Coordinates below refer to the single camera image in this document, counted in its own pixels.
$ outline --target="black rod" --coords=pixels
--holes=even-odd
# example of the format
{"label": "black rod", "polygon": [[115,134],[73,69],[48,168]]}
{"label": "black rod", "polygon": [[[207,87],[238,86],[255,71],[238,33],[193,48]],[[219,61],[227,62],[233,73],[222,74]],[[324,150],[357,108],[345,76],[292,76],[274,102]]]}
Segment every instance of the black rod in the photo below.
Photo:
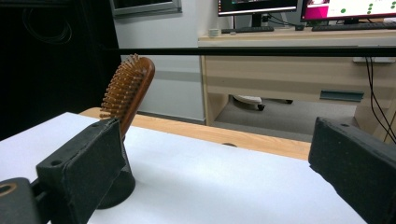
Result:
{"label": "black rod", "polygon": [[119,55],[396,57],[396,47],[204,47],[165,49],[103,49]]}

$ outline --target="computer monitor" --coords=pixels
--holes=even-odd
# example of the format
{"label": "computer monitor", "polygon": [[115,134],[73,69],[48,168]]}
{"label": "computer monitor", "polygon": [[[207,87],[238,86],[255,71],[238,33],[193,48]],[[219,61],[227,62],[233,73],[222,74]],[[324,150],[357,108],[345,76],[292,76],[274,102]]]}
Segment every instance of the computer monitor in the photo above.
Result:
{"label": "computer monitor", "polygon": [[396,17],[395,0],[303,0],[301,21],[345,21]]}
{"label": "computer monitor", "polygon": [[217,0],[218,15],[252,15],[252,26],[261,26],[262,14],[273,12],[293,12],[298,0]]}

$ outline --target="hairbrush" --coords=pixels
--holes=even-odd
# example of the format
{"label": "hairbrush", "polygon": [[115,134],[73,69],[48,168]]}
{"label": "hairbrush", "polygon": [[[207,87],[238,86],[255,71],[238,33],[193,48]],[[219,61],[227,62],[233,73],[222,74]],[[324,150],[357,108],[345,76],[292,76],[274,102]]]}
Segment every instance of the hairbrush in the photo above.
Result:
{"label": "hairbrush", "polygon": [[123,61],[111,78],[103,98],[100,118],[119,119],[122,138],[131,126],[154,74],[152,60],[135,54]]}

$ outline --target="wooden desk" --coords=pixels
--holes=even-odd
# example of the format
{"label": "wooden desk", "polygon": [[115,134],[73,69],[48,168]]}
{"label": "wooden desk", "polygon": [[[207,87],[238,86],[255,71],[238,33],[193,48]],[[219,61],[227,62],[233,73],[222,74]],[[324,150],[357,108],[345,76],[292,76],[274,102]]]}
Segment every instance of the wooden desk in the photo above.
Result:
{"label": "wooden desk", "polygon": [[[395,46],[396,31],[302,32],[203,36],[199,47]],[[202,56],[206,124],[216,119],[229,94],[356,105],[361,129],[388,142],[373,116],[366,63],[353,58]],[[396,63],[375,63],[374,92],[388,120],[396,111]],[[322,91],[361,92],[360,102],[324,100]]]}
{"label": "wooden desk", "polygon": [[[90,108],[80,113],[91,118],[99,119],[99,107]],[[238,147],[269,152],[276,155],[292,157],[301,160],[308,159],[310,143],[289,139],[264,136],[254,133],[243,133],[205,125],[191,124],[170,119],[158,119],[143,115],[136,115],[133,126],[173,133],[177,135],[197,138],[215,143],[231,143]]]}

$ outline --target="wire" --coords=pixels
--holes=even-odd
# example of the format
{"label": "wire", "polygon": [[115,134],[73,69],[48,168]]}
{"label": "wire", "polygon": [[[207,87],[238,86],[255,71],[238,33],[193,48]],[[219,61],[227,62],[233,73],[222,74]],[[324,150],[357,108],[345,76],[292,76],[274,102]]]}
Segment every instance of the wire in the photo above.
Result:
{"label": "wire", "polygon": [[69,22],[67,22],[65,18],[64,18],[64,29],[58,35],[44,36],[36,32],[31,24],[31,16],[33,10],[34,10],[33,8],[29,8],[29,9],[25,8],[22,12],[22,22],[26,30],[29,32],[29,34],[31,34],[34,38],[47,44],[62,45],[70,41],[73,32]]}
{"label": "wire", "polygon": [[[390,126],[390,123],[388,122],[388,119],[385,116],[385,113],[382,110],[381,106],[379,105],[379,102],[377,101],[377,99],[375,97],[375,94],[374,94],[374,66],[373,66],[373,58],[372,57],[366,57],[365,60],[366,60],[366,66],[367,66],[367,75],[368,75],[369,84],[370,84],[370,102],[371,102],[371,108],[372,108],[373,114],[374,114],[376,120],[382,126],[382,128],[387,132],[387,134],[390,137],[390,139],[396,144],[396,135],[395,135],[394,131],[392,130],[392,128]],[[384,118],[385,122],[387,123],[388,128],[386,128],[385,125],[382,124],[382,122],[379,119],[378,115],[375,113],[373,100],[375,100],[375,103],[378,106],[382,117]]]}
{"label": "wire", "polygon": [[277,21],[282,22],[282,23],[279,23],[279,22],[271,21],[271,22],[273,22],[273,23],[277,23],[277,24],[281,24],[281,25],[292,25],[292,26],[297,26],[296,24],[293,24],[293,23],[290,23],[290,22],[287,22],[287,21],[282,21],[281,19],[279,19],[279,18],[273,16],[271,13],[268,13],[268,20],[271,19],[271,18],[274,18],[274,19],[276,19]]}

